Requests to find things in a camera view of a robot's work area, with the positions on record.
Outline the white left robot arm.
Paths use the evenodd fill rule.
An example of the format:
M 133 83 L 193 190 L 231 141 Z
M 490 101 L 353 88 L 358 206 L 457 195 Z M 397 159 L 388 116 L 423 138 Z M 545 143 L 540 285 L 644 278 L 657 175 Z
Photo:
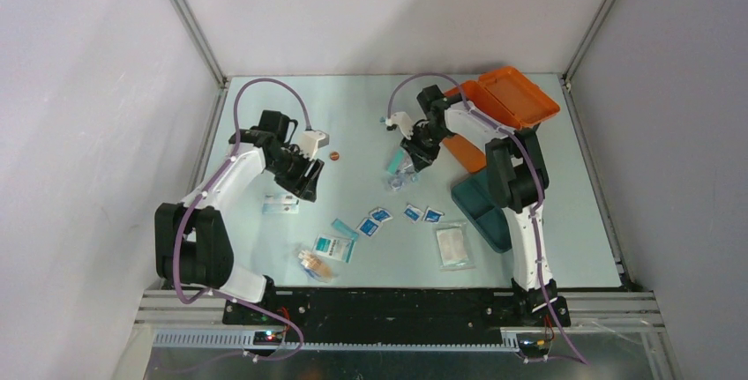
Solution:
M 264 173 L 294 197 L 316 201 L 324 167 L 316 154 L 329 136 L 308 128 L 293 143 L 287 134 L 297 125 L 280 111 L 263 111 L 258 125 L 230 136 L 227 155 L 212 175 L 180 202 L 157 208 L 155 267 L 161 278 L 246 301 L 245 313 L 258 324 L 277 317 L 279 301 L 266 292 L 267 277 L 236 263 L 223 213 Z

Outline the clear gauze pad packet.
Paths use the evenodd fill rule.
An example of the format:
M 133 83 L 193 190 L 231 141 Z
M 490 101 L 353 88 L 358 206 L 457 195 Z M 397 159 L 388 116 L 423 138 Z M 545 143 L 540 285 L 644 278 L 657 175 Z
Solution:
M 434 228 L 434 236 L 442 271 L 460 271 L 475 267 L 465 222 L 438 224 Z

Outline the clear bag tape roll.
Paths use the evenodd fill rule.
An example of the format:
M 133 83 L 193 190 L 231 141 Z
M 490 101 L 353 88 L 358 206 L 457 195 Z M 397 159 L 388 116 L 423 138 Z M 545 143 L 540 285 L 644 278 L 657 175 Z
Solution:
M 399 192 L 408 188 L 416 181 L 417 177 L 413 175 L 393 175 L 385 181 L 385 185 L 389 191 Z

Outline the clear bag teal header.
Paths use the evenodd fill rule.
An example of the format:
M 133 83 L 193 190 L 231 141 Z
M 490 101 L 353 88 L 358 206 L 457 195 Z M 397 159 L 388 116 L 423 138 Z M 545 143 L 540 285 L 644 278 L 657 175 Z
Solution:
M 388 178 L 393 175 L 413 175 L 416 176 L 418 180 L 418 174 L 415 171 L 415 164 L 408 153 L 402 148 L 398 148 L 394 152 L 392 158 L 387 164 L 386 171 L 388 173 Z

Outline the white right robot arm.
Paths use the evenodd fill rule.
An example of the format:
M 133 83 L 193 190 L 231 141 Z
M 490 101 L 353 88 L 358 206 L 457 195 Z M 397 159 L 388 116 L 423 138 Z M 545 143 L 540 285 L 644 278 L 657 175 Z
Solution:
M 547 316 L 557 292 L 545 259 L 542 231 L 549 177 L 535 131 L 502 124 L 463 93 L 447 96 L 438 86 L 424 88 L 416 100 L 423 118 L 415 121 L 405 112 L 389 109 L 387 129 L 401 133 L 400 146 L 417 172 L 433 164 L 447 138 L 460 135 L 483 147 L 490 196 L 499 207 L 514 213 L 520 228 L 512 239 L 512 311 L 522 324 L 538 324 Z

